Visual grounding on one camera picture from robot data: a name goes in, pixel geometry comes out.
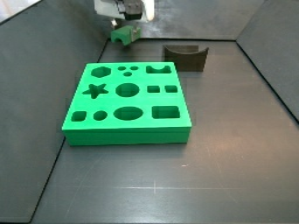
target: star-shaped hole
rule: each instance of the star-shaped hole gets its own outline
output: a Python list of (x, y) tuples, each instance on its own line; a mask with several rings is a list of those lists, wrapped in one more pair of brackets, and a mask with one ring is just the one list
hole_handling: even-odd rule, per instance
[(107, 94), (107, 91), (105, 90), (105, 85), (101, 84), (98, 86), (89, 84), (87, 90), (82, 92), (83, 95), (90, 95), (90, 99), (97, 99), (98, 95)]

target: green object in gripper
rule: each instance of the green object in gripper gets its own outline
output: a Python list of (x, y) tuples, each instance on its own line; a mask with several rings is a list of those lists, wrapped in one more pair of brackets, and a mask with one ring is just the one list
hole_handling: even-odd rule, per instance
[(172, 62), (86, 64), (61, 127), (69, 145), (186, 143), (190, 128)]
[(110, 41), (114, 43), (118, 40), (122, 42), (122, 45), (126, 46), (141, 36), (140, 27), (133, 27), (132, 25), (126, 25), (110, 32)]

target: dark brown arch block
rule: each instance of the dark brown arch block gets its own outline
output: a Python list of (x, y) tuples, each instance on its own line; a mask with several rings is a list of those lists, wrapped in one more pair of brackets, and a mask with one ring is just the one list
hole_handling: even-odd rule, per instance
[(202, 72), (208, 51), (197, 45), (164, 45), (162, 61), (173, 62), (178, 72)]

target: black floor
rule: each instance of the black floor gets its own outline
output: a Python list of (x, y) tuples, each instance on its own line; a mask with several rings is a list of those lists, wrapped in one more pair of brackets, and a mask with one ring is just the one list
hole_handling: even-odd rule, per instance
[(99, 62), (160, 61), (164, 44), (209, 47), (178, 73), (186, 144), (63, 144), (31, 223), (299, 221), (299, 131), (233, 42), (107, 44)]

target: rectangular hole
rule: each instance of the rectangular hole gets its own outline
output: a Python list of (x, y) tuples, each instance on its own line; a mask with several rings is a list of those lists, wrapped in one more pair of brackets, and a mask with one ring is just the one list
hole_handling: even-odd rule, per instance
[(75, 111), (71, 113), (70, 120), (73, 122), (82, 122), (86, 118), (86, 111)]
[(165, 93), (177, 93), (177, 87), (176, 86), (164, 86)]
[(148, 86), (146, 93), (160, 93), (160, 87), (158, 86)]
[(176, 106), (154, 106), (152, 107), (153, 119), (180, 118), (180, 111)]

